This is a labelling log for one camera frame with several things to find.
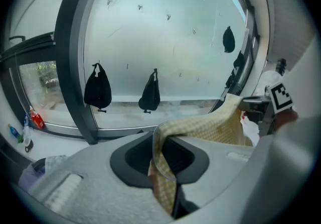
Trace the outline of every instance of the handle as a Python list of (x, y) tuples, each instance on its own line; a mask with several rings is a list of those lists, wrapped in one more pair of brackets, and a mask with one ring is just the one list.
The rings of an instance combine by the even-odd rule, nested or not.
[(9, 38), (9, 41), (11, 41), (12, 39), (16, 39), (16, 38), (21, 38), (22, 42), (26, 40), (25, 36), (13, 36)]

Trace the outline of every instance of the blue bottle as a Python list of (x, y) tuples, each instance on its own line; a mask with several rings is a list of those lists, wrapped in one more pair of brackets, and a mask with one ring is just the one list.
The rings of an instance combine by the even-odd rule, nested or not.
[(8, 127), (10, 128), (11, 133), (18, 139), (18, 144), (22, 143), (24, 140), (23, 136), (20, 135), (19, 132), (14, 127), (12, 127), (10, 124), (8, 124)]

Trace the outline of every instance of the bottle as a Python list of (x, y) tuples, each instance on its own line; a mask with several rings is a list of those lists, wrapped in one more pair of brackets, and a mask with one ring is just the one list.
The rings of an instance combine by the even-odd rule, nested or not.
[(23, 130), (23, 135), (24, 135), (24, 145), (25, 145), (25, 151), (28, 153), (30, 149), (34, 146), (34, 143), (32, 142), (30, 136), (30, 128), (29, 128), (29, 120), (28, 120), (28, 115), (25, 114), (24, 118), (24, 130)]
[(31, 106), (30, 106), (30, 117), (38, 129), (43, 129), (45, 127), (44, 120)]
[(24, 141), (24, 137), (20, 135), (19, 132), (10, 124), (8, 124), (8, 127), (10, 128), (11, 133), (18, 139), (18, 144), (22, 143)]

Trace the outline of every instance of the red bottle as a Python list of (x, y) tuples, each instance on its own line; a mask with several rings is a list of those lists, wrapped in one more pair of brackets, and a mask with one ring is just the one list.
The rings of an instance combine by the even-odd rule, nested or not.
[(39, 128), (43, 129), (45, 127), (45, 122), (41, 116), (30, 106), (30, 117), (34, 124)]

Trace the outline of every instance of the purple cloth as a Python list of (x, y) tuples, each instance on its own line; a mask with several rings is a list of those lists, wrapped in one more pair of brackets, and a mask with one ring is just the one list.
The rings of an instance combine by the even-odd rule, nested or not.
[(29, 189), (33, 184), (45, 174), (45, 167), (42, 167), (37, 172), (34, 170), (31, 164), (22, 171), (18, 186), (24, 191), (29, 192)]

